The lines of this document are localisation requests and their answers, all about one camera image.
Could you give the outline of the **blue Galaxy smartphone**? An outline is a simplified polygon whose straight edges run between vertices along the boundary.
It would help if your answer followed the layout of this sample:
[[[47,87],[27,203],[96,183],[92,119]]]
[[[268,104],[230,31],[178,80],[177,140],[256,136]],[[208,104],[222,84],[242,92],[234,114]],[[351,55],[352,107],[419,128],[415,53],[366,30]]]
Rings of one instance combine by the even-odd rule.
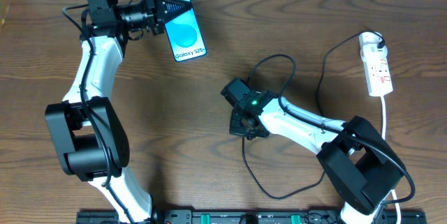
[[[196,59],[207,54],[193,8],[168,22],[165,29],[176,62]]]

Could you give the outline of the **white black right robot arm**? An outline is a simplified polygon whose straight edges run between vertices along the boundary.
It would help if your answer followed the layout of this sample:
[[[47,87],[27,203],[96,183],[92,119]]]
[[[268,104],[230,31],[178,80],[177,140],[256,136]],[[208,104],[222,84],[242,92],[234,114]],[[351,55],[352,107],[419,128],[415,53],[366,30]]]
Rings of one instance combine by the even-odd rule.
[[[221,95],[233,108],[229,132],[252,140],[287,137],[314,153],[345,202],[342,223],[373,223],[406,168],[368,120],[328,119],[289,103],[271,91],[251,89],[239,78]]]

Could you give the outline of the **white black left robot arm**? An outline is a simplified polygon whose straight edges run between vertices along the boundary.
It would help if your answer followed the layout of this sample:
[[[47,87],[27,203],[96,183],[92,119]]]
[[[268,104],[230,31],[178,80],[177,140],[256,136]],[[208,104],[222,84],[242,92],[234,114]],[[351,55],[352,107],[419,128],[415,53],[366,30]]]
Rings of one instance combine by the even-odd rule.
[[[126,46],[192,9],[184,0],[87,0],[80,21],[82,59],[68,93],[45,120],[62,170],[97,188],[118,223],[164,223],[163,212],[129,167],[129,140],[112,107],[115,75]]]

